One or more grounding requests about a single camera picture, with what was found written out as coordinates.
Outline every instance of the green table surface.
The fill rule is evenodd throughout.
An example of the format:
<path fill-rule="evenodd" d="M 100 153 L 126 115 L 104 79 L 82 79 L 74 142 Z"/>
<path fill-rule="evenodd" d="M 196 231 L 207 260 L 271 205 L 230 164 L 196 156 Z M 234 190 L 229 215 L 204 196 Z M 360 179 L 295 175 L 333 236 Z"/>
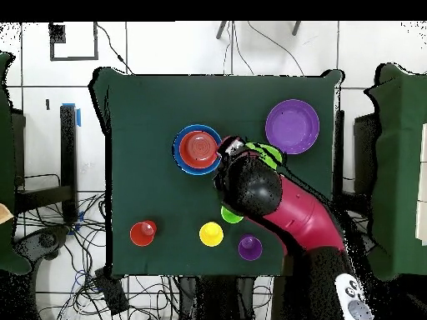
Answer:
<path fill-rule="evenodd" d="M 6 89 L 6 71 L 13 57 L 0 52 L 0 203 L 11 213 L 15 211 L 15 155 L 11 108 Z M 0 224 L 0 269 L 24 274 L 31 270 L 27 259 L 17 255 L 12 248 L 15 233 L 13 219 Z"/>
<path fill-rule="evenodd" d="M 214 189 L 214 172 L 191 176 L 172 156 L 179 131 L 205 124 L 223 138 L 239 135 L 268 143 L 264 124 L 270 110 L 287 99 L 309 103 L 319 115 L 316 143 L 288 166 L 330 197 L 334 127 L 334 88 L 341 72 L 322 77 L 127 76 L 111 68 L 94 73 L 91 89 L 103 121 L 111 122 L 113 145 L 113 273 L 170 275 L 279 275 L 284 253 L 275 235 L 246 219 L 226 223 Z M 151 219 L 158 231 L 147 247 L 129 237 L 137 222 Z M 224 230 L 217 247 L 199 239 L 203 224 Z M 263 244 L 253 262 L 238 253 L 241 236 Z"/>
<path fill-rule="evenodd" d="M 381 244 L 369 254 L 374 274 L 427 275 L 427 247 L 415 238 L 423 124 L 427 123 L 427 77 L 394 64 L 381 67 L 369 90 L 382 133 L 375 151 L 377 180 L 372 193 L 372 234 Z"/>

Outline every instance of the red bowl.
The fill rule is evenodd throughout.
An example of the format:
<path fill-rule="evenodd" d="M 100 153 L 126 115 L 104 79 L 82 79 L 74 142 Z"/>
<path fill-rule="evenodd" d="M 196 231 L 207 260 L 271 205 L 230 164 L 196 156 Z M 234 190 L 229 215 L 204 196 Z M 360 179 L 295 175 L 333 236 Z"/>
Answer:
<path fill-rule="evenodd" d="M 194 131 L 185 135 L 179 144 L 179 154 L 192 168 L 203 169 L 217 159 L 218 145 L 207 132 Z"/>

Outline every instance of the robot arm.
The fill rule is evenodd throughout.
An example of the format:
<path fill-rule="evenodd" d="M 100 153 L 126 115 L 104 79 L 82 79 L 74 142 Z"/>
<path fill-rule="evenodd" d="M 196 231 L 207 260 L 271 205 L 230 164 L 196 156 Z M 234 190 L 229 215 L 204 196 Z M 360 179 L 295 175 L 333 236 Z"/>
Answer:
<path fill-rule="evenodd" d="M 214 185 L 223 205 L 275 233 L 294 256 L 309 320 L 373 320 L 329 210 L 241 138 L 226 138 L 218 153 Z"/>

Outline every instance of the floor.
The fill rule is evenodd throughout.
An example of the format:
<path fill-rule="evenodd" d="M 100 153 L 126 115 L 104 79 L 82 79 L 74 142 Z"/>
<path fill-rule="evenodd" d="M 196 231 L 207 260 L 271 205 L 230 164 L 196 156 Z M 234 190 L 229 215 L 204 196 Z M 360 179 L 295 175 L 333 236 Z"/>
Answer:
<path fill-rule="evenodd" d="M 114 50 L 134 73 L 229 74 L 230 51 L 224 61 L 229 35 L 224 30 L 219 40 L 215 38 L 219 24 L 220 21 L 99 23 L 110 36 Z M 346 117 L 344 176 L 347 179 L 344 180 L 344 188 L 351 191 L 351 179 L 354 178 L 353 121 L 374 110 L 363 90 L 374 84 L 375 69 L 381 63 L 398 63 L 413 73 L 424 73 L 427 70 L 427 27 L 422 22 L 302 21 L 294 37 L 291 32 L 295 21 L 251 21 L 250 24 L 287 48 L 298 60 L 305 75 L 318 76 L 333 68 L 344 71 L 345 79 L 340 91 L 340 106 L 345 110 Z M 65 26 L 67 42 L 55 44 L 55 56 L 92 56 L 93 23 L 66 22 Z M 238 39 L 235 44 L 238 46 L 234 48 L 234 75 L 251 75 L 237 48 L 254 74 L 301 75 L 294 60 L 281 47 L 255 32 L 247 21 L 237 21 L 235 27 Z M 8 70 L 6 84 L 13 106 L 22 109 L 27 117 L 26 175 L 60 173 L 59 106 L 75 103 L 76 108 L 81 109 L 78 196 L 83 201 L 93 195 L 101 195 L 105 188 L 104 138 L 87 85 L 93 70 L 98 67 L 114 67 L 128 72 L 109 46 L 105 32 L 98 30 L 96 61 L 50 61 L 47 23 L 0 23 L 0 50 L 16 56 Z M 55 183 L 55 177 L 29 178 L 27 189 Z M 49 209 L 43 209 L 41 213 L 45 217 L 55 214 Z M 37 228 L 31 226 L 36 224 L 35 221 L 32 223 L 33 215 L 22 216 L 25 216 L 26 225 L 18 228 L 19 237 Z M 85 218 L 103 221 L 96 205 Z M 87 227 L 82 227 L 84 237 L 88 232 Z M 104 241 L 104 233 L 96 232 L 93 243 L 103 245 Z M 70 236 L 66 244 L 73 255 L 74 267 L 83 269 L 84 259 L 75 237 Z M 104 265 L 104 247 L 93 245 L 90 253 L 93 269 Z M 70 254 L 63 248 L 56 259 L 44 261 L 39 269 L 37 300 L 39 309 L 46 308 L 40 314 L 43 320 L 55 320 L 59 307 L 73 296 L 76 272 L 71 260 Z M 271 283 L 270 277 L 259 277 L 256 282 L 268 288 L 271 288 Z M 143 287 L 149 286 L 152 286 L 149 290 L 143 290 Z M 169 318 L 170 305 L 163 295 L 157 296 L 162 288 L 160 277 L 128 277 L 123 280 L 123 288 L 136 308 L 157 306 L 158 298 L 158 306 L 166 306 L 159 316 Z M 265 287 L 258 287 L 255 292 L 254 306 L 260 306 L 255 309 L 257 320 L 269 320 L 270 303 L 263 305 L 269 300 L 269 293 Z M 92 304 L 85 311 L 93 311 Z M 121 317 L 112 318 L 108 312 L 103 313 L 102 317 L 103 320 L 129 320 L 129 314 L 132 314 L 130 320 L 147 318 L 146 314 L 133 313 L 132 310 Z M 68 320 L 100 320 L 97 315 L 68 313 L 66 316 Z"/>

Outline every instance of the yellow cup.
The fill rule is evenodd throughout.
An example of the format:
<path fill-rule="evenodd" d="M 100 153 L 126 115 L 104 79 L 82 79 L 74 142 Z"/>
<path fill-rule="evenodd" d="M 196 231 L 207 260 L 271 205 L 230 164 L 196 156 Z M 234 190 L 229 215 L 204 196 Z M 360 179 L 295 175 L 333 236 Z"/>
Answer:
<path fill-rule="evenodd" d="M 208 247 L 216 247 L 224 238 L 223 229 L 216 222 L 205 223 L 198 235 L 202 243 Z"/>

